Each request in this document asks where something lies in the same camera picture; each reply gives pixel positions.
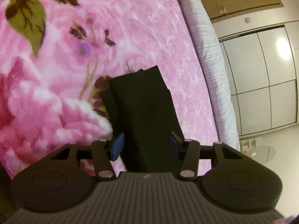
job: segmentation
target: pink blanket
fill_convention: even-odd
[[[99,93],[109,78],[154,65],[185,137],[217,141],[177,0],[0,0],[0,161],[10,177],[68,142],[110,138]],[[113,167],[125,170],[121,159]]]

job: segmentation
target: white wardrobe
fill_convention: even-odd
[[[220,43],[240,137],[297,121],[297,79],[285,27]]]

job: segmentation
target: ribbed black surface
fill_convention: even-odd
[[[113,182],[100,182],[81,204],[51,214],[18,210],[6,224],[270,224],[275,210],[241,215],[207,201],[192,182],[172,173],[122,173]]]

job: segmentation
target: folded black cloth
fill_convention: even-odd
[[[109,85],[101,98],[113,133],[125,133],[121,157],[127,170],[177,173],[181,162],[171,154],[168,137],[170,131],[184,136],[158,66],[113,78]]]

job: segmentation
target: bed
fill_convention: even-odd
[[[185,138],[239,149],[200,0],[0,0],[0,45],[0,161],[11,178],[68,142],[111,138],[99,93],[110,78],[155,65]],[[125,171],[120,158],[112,164]],[[198,174],[210,168],[200,161]]]

